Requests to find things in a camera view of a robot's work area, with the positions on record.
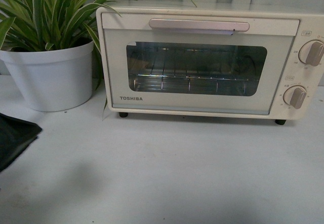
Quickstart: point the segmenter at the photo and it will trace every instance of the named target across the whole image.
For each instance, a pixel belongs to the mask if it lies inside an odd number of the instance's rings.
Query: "timer knob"
[[[302,86],[290,87],[283,95],[285,103],[293,106],[295,109],[300,109],[306,97],[306,89]]]
[[[312,66],[318,66],[324,55],[324,43],[321,41],[310,41],[299,51],[299,60]]]

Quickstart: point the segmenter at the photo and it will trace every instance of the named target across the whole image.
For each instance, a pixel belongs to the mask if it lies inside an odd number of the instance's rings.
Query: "black object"
[[[35,123],[0,114],[0,172],[10,166],[41,131]]]
[[[284,125],[286,123],[286,120],[285,119],[276,119],[275,123],[279,124],[279,125]]]
[[[121,118],[126,118],[128,116],[128,113],[119,113],[119,116]]]

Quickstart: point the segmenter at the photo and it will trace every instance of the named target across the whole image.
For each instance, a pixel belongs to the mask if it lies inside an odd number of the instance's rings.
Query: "plant pot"
[[[93,42],[46,52],[0,51],[27,104],[37,111],[61,111],[86,102],[92,94]]]

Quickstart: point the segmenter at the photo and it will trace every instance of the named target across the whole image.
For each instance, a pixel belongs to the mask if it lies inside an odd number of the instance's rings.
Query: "table surface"
[[[104,86],[56,113],[29,109],[0,76],[0,112],[43,132],[0,173],[0,222],[324,223],[324,87],[305,118],[103,110]]]

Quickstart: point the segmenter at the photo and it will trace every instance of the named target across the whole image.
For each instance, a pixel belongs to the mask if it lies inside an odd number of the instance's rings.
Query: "toaster oven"
[[[278,124],[303,117],[324,72],[324,15],[198,7],[133,1],[97,10],[109,109]]]

